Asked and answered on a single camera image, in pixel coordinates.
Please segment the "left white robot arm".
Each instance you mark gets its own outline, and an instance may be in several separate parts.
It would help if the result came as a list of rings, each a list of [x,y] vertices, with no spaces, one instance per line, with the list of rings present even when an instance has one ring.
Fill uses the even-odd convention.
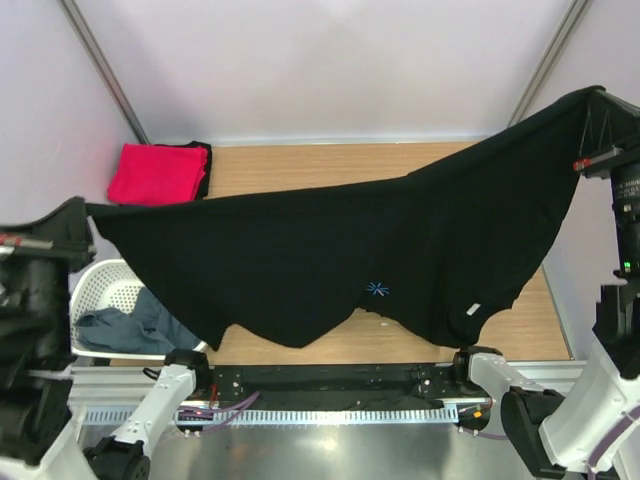
[[[146,479],[178,408],[212,387],[205,354],[174,350],[129,419],[82,449],[68,405],[69,276],[95,257],[85,201],[1,228],[1,476],[4,479]]]

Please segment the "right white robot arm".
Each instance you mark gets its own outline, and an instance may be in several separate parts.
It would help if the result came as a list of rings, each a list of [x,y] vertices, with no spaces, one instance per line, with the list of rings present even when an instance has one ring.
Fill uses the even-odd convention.
[[[610,182],[618,285],[604,285],[596,304],[590,356],[567,395],[546,389],[484,347],[457,352],[451,384],[471,396],[488,393],[498,412],[489,426],[513,445],[529,472],[560,479],[607,472],[639,426],[639,109],[597,88],[589,100],[573,169]]]

